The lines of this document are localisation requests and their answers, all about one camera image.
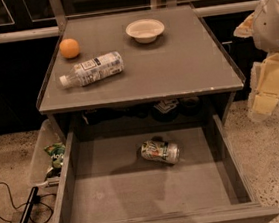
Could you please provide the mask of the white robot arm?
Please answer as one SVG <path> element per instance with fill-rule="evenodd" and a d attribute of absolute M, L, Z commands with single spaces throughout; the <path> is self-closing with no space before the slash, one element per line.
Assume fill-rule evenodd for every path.
<path fill-rule="evenodd" d="M 261 0 L 233 35 L 252 37 L 255 47 L 267 53 L 253 63 L 247 103 L 250 120 L 264 121 L 279 107 L 279 0 Z"/>

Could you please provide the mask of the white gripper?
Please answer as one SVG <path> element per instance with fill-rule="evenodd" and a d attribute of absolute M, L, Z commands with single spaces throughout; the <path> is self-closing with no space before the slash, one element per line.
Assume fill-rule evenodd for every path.
<path fill-rule="evenodd" d="M 251 121 L 264 121 L 279 107 L 279 0 L 261 0 L 234 30 L 239 38 L 250 38 L 257 49 L 270 54 L 251 69 L 248 116 Z"/>

